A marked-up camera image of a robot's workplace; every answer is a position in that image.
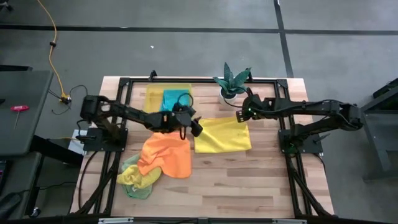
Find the orange towel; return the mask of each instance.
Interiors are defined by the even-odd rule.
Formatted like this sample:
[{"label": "orange towel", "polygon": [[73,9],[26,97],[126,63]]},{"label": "orange towel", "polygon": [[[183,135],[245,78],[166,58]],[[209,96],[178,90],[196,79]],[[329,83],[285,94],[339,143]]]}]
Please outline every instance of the orange towel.
[{"label": "orange towel", "polygon": [[181,140],[179,132],[154,133],[144,143],[137,166],[142,175],[160,167],[170,177],[189,177],[192,173],[190,143],[188,139]]}]

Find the concrete floor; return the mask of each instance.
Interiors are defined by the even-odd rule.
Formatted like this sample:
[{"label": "concrete floor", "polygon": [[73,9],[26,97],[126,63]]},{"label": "concrete floor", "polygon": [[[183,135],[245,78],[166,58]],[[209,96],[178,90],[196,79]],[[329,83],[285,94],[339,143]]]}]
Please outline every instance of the concrete floor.
[{"label": "concrete floor", "polygon": [[[0,23],[50,25],[35,0],[12,0],[15,11],[0,12]],[[129,27],[215,27],[277,29],[272,0],[43,0],[58,25]],[[395,0],[280,0],[286,29],[398,30]],[[222,74],[223,63],[233,69],[252,67],[255,77],[286,77],[279,34],[181,32],[58,33],[53,61],[64,88],[86,85],[97,94],[105,75]],[[0,64],[29,65],[50,70],[47,61],[51,31],[2,30]],[[397,77],[397,35],[287,35],[294,77],[304,78],[312,101],[334,98],[364,105],[373,91]],[[51,89],[59,92],[56,80]],[[45,138],[70,136],[79,119],[82,89],[72,93],[72,110],[50,96],[37,134]],[[398,222],[398,182],[365,184],[362,176],[378,169],[364,131],[332,131],[323,142],[326,176],[335,213],[345,218]],[[78,170],[46,161],[43,185],[56,176],[70,181]],[[42,216],[66,213],[70,194],[42,193]]]}]

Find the red tool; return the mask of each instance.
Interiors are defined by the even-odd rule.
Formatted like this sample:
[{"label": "red tool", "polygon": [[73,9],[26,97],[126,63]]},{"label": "red tool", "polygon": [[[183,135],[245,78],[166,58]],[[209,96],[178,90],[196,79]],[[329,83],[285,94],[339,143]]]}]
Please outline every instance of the red tool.
[{"label": "red tool", "polygon": [[18,112],[18,114],[17,114],[17,119],[15,120],[15,124],[14,124],[14,129],[15,129],[15,128],[17,127],[19,113],[20,113],[21,111],[29,110],[29,107],[26,106],[26,105],[12,106],[12,107],[11,107],[11,110],[12,110],[12,111],[17,111],[17,112]]}]

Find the yellow cable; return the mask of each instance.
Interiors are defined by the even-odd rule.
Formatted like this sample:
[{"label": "yellow cable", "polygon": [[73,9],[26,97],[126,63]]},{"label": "yellow cable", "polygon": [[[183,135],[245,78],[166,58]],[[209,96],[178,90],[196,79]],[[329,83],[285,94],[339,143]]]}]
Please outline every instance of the yellow cable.
[{"label": "yellow cable", "polygon": [[[55,25],[55,22],[54,22],[54,20],[52,19],[51,14],[50,14],[50,13],[48,12],[48,10],[44,7],[44,5],[40,2],[40,0],[37,0],[37,2],[42,6],[42,8],[44,9],[45,13],[47,13],[47,15],[49,16],[49,18],[50,18],[50,20],[51,20],[51,22],[52,22],[52,25],[53,25],[53,27],[54,27],[54,32],[55,32],[55,33],[54,33],[54,39],[53,39],[52,42],[55,43],[55,41],[57,40],[57,26]],[[63,86],[62,86],[62,82],[61,82],[60,75],[58,74],[57,70],[55,69],[54,65],[52,64],[52,52],[53,52],[53,48],[54,48],[54,46],[51,45],[50,53],[49,53],[49,62],[50,62],[50,65],[51,65],[52,70],[53,70],[54,73],[57,75],[58,82],[59,82],[60,87],[61,87],[61,98],[68,98],[69,96],[66,95],[65,92],[63,91]]]}]

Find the wooden tabletop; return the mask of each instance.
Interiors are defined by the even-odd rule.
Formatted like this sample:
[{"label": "wooden tabletop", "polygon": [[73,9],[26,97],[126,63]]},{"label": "wooden tabletop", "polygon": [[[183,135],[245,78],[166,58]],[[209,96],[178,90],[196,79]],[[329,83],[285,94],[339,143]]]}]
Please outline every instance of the wooden tabletop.
[{"label": "wooden tabletop", "polygon": [[[120,77],[104,77],[100,95],[116,98]],[[288,78],[290,98],[293,101],[308,100],[304,80]],[[144,109],[146,85],[136,83],[132,88],[131,106]],[[248,84],[261,98],[275,97],[269,84]],[[202,118],[235,116],[235,108],[224,107],[218,102],[217,84],[192,83],[195,99],[193,107]],[[235,104],[243,102],[246,95],[238,95]],[[311,116],[294,116],[296,123],[308,124]],[[294,217],[290,187],[284,156],[279,151],[277,131],[279,122],[273,119],[248,121],[252,149],[223,154],[195,154],[193,137],[189,136],[192,149],[192,175],[186,179],[173,179],[162,175],[154,183],[152,194],[146,200],[126,196],[116,184],[112,216],[129,217],[231,217],[231,218],[289,218]],[[121,156],[121,163],[142,149],[151,136],[141,124],[127,122],[129,136]],[[89,156],[85,156],[81,172]],[[333,213],[328,184],[322,163],[311,154],[304,154],[303,165],[308,188],[324,208]],[[99,152],[88,165],[83,179],[82,203],[98,185],[104,153]],[[72,212],[76,211],[77,192],[73,198]],[[101,211],[108,194],[105,188]],[[300,208],[304,211],[301,191],[298,190]]]}]

